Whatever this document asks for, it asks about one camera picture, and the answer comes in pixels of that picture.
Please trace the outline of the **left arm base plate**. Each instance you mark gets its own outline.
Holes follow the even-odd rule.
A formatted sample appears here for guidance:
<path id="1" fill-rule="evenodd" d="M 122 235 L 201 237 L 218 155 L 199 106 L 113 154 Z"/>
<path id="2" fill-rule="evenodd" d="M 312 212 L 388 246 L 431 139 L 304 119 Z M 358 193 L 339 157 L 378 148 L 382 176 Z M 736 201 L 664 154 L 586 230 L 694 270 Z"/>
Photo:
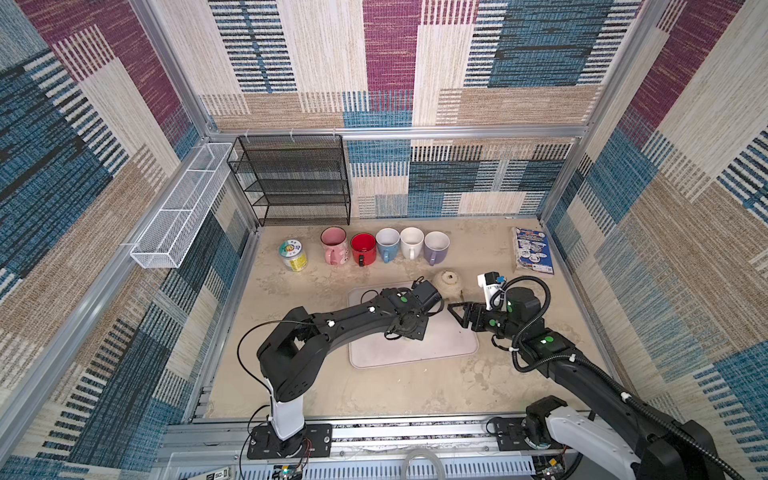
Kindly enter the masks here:
<path id="1" fill-rule="evenodd" d="M 307 424 L 297 434 L 281 440 L 274 428 L 255 426 L 250 432 L 248 460 L 327 458 L 330 456 L 333 426 L 329 423 Z"/>

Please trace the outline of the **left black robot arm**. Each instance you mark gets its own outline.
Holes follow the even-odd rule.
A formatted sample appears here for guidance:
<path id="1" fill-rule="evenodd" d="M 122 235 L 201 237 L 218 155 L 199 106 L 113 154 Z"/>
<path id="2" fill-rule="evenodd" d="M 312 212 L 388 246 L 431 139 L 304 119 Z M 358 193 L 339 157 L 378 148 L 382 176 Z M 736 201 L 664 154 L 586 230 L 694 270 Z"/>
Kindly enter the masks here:
<path id="1" fill-rule="evenodd" d="M 443 307 L 438 290 L 421 279 L 410 287 L 383 288 L 362 303 L 333 312 L 290 310 L 257 350 L 270 391 L 271 432 L 283 443 L 301 439 L 306 425 L 303 395 L 330 353 L 375 334 L 421 341 L 430 318 Z"/>

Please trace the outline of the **blue mug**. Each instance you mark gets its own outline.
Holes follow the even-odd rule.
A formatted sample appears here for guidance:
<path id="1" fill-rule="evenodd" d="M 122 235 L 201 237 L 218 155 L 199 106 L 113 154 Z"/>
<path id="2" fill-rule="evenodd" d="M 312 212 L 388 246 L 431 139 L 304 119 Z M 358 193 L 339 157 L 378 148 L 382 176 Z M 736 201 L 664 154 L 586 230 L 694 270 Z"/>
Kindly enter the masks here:
<path id="1" fill-rule="evenodd" d="M 394 261 L 400 251 L 400 232 L 390 227 L 382 228 L 376 233 L 375 239 L 381 260 L 384 263 Z"/>

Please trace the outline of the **pink ghost pattern mug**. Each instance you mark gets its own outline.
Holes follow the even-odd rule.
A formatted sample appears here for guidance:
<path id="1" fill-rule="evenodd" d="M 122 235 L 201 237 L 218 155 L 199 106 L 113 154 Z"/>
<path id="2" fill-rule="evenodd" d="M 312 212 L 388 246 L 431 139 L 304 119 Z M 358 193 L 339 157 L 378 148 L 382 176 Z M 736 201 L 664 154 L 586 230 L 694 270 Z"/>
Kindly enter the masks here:
<path id="1" fill-rule="evenodd" d="M 328 265 L 339 266 L 348 261 L 349 246 L 347 233 L 342 227 L 331 226 L 321 234 L 325 262 Z"/>

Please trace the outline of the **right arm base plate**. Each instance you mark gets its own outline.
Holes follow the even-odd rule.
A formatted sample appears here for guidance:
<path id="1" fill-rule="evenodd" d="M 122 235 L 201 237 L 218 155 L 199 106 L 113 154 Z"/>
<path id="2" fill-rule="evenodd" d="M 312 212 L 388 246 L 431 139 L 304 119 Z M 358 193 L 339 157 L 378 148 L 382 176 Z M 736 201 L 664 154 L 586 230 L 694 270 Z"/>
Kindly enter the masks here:
<path id="1" fill-rule="evenodd" d="M 575 452 L 543 431 L 535 429 L 534 421 L 526 415 L 493 416 L 485 423 L 485 431 L 497 442 L 500 451 L 565 451 Z"/>

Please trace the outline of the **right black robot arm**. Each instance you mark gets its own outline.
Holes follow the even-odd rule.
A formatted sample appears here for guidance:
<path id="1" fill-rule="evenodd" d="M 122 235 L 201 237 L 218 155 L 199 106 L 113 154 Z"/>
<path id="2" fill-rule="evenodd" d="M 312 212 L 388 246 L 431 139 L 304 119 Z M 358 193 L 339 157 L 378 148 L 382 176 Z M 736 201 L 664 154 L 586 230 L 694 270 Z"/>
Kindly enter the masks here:
<path id="1" fill-rule="evenodd" d="M 574 342 L 546 327 L 551 292 L 538 298 L 523 279 L 486 286 L 485 303 L 451 303 L 465 329 L 507 339 L 514 369 L 538 372 L 573 393 L 603 421 L 588 420 L 555 396 L 526 409 L 527 440 L 570 446 L 619 479 L 737 479 L 712 435 L 695 421 L 661 412 L 589 360 Z"/>

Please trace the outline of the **white mug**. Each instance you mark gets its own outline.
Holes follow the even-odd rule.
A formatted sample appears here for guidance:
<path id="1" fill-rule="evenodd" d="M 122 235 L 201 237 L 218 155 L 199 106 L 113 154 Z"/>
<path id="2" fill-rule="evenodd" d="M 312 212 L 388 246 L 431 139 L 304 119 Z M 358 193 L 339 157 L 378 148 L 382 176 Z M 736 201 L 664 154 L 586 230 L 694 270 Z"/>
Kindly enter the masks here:
<path id="1" fill-rule="evenodd" d="M 416 260 L 422 252 L 424 232 L 417 227 L 406 227 L 400 232 L 400 249 L 406 260 Z"/>

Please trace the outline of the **purple mug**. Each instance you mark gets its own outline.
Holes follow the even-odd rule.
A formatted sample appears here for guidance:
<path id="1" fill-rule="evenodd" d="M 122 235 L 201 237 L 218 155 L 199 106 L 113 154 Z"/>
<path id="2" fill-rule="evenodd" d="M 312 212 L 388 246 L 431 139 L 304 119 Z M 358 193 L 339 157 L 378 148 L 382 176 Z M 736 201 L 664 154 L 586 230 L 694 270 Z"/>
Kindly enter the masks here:
<path id="1" fill-rule="evenodd" d="M 449 236 L 441 231 L 429 232 L 424 239 L 424 257 L 430 266 L 442 263 L 448 254 L 451 241 Z"/>

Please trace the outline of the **red mug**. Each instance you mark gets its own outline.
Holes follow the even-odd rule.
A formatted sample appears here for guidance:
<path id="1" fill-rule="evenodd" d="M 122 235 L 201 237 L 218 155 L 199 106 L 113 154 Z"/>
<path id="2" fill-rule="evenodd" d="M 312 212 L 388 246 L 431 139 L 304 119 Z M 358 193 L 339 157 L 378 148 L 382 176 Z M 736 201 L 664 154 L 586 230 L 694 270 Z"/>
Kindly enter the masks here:
<path id="1" fill-rule="evenodd" d="M 350 241 L 353 262 L 360 267 L 372 265 L 377 258 L 377 242 L 370 233 L 358 233 Z"/>

